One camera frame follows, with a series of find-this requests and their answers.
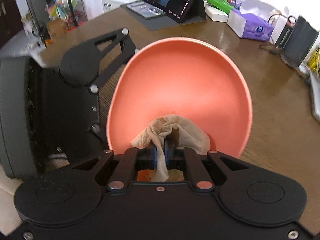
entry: table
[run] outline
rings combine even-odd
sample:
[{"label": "table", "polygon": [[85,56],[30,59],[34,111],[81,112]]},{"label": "table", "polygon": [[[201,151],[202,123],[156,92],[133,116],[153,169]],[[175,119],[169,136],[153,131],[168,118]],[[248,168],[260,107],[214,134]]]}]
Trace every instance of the table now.
[{"label": "table", "polygon": [[[96,36],[127,27],[138,48],[163,38],[182,36],[210,43],[226,53],[242,72],[253,103],[251,136],[241,159],[295,179],[308,194],[300,222],[313,234],[320,231],[320,124],[312,115],[309,88],[279,57],[260,49],[258,41],[240,39],[225,23],[207,22],[148,31],[124,9],[101,15],[67,33],[41,54],[47,65],[59,65],[71,47]],[[101,70],[121,52],[116,47],[105,57]],[[100,91],[101,122],[121,68]]]}]

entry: door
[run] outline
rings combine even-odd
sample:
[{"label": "door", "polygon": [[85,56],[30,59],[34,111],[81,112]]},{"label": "door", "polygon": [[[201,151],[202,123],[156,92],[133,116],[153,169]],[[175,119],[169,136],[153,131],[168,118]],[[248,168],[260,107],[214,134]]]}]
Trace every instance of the door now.
[{"label": "door", "polygon": [[0,46],[22,30],[20,12],[15,0],[0,0]]}]

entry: smartphone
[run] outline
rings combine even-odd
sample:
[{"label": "smartphone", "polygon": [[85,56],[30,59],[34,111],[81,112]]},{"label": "smartphone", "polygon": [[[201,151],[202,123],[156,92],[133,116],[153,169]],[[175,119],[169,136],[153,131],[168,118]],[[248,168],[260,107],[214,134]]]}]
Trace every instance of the smartphone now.
[{"label": "smartphone", "polygon": [[165,15],[165,12],[163,10],[144,1],[129,3],[126,6],[129,10],[139,14],[144,19],[153,19]]}]

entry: cardboard box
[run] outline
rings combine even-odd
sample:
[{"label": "cardboard box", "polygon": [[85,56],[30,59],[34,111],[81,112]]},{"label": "cardboard box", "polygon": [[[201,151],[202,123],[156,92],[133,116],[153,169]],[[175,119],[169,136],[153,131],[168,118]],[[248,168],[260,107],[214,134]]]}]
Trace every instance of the cardboard box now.
[{"label": "cardboard box", "polygon": [[66,32],[68,32],[67,24],[61,19],[56,19],[54,21],[48,22],[47,28],[53,41],[54,39],[63,36]]}]

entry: tissue box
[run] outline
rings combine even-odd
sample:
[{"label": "tissue box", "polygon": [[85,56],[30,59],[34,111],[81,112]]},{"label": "tissue box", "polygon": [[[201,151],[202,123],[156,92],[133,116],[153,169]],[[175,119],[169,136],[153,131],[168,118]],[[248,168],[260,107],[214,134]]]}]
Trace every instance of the tissue box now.
[{"label": "tissue box", "polygon": [[240,37],[258,41],[269,41],[274,27],[252,13],[241,14],[231,10],[227,24]]}]

